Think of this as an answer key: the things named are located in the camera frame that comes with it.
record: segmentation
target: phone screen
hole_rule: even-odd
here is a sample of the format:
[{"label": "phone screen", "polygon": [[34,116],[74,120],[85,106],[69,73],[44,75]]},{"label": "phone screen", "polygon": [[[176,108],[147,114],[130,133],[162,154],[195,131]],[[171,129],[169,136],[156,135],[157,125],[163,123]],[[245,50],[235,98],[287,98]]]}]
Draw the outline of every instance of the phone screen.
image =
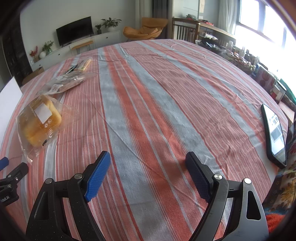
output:
[{"label": "phone screen", "polygon": [[267,107],[266,105],[263,106],[266,113],[269,128],[271,152],[279,162],[286,165],[287,161],[284,136],[279,122],[279,118],[269,107]]}]

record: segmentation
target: silver screw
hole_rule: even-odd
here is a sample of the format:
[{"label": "silver screw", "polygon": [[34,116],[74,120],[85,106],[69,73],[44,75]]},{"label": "silver screw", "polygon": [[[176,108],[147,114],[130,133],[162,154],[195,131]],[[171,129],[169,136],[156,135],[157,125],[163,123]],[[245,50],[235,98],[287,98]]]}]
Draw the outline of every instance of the silver screw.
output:
[{"label": "silver screw", "polygon": [[246,184],[251,184],[252,181],[251,181],[250,179],[248,179],[248,178],[245,178],[245,179],[244,179],[244,182],[245,182]]},{"label": "silver screw", "polygon": [[222,179],[222,176],[220,174],[215,174],[214,175],[214,178],[217,179],[217,180],[221,180]]},{"label": "silver screw", "polygon": [[45,180],[45,183],[46,184],[50,184],[51,182],[52,182],[52,179],[51,178],[48,178],[48,179]]},{"label": "silver screw", "polygon": [[75,179],[80,179],[80,178],[82,178],[82,174],[81,173],[77,173],[77,174],[75,174],[74,178]]}]

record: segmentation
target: blue gripper pad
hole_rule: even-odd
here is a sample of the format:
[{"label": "blue gripper pad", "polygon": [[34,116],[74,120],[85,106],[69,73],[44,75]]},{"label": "blue gripper pad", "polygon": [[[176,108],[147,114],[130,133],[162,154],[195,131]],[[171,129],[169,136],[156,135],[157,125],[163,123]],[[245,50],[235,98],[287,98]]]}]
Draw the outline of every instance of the blue gripper pad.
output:
[{"label": "blue gripper pad", "polygon": [[210,184],[190,153],[186,155],[185,164],[200,197],[209,203],[211,200]]},{"label": "blue gripper pad", "polygon": [[3,157],[1,160],[0,160],[0,171],[3,170],[6,166],[8,166],[9,164],[9,160],[7,157]]},{"label": "blue gripper pad", "polygon": [[99,164],[96,166],[92,175],[90,176],[87,182],[86,193],[84,195],[86,201],[89,202],[92,198],[94,198],[97,195],[99,188],[109,168],[110,159],[110,153],[106,152]]}]

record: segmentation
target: white flower pot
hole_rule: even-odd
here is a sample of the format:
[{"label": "white flower pot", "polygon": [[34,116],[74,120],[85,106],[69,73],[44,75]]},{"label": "white flower pot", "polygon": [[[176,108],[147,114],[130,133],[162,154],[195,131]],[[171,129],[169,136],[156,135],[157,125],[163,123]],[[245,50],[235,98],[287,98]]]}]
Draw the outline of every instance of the white flower pot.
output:
[{"label": "white flower pot", "polygon": [[108,27],[108,32],[113,32],[113,31],[115,31],[115,27]]},{"label": "white flower pot", "polygon": [[46,52],[45,51],[42,51],[40,54],[39,54],[39,58],[42,59],[46,56]]}]

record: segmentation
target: television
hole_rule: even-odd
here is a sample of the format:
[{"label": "television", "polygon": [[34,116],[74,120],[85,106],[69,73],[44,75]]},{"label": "television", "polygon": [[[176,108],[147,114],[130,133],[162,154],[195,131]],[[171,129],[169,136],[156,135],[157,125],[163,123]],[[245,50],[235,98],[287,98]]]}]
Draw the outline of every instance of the television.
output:
[{"label": "television", "polygon": [[67,25],[58,28],[56,31],[60,46],[84,36],[94,34],[91,17],[82,18],[75,22],[68,23]]}]

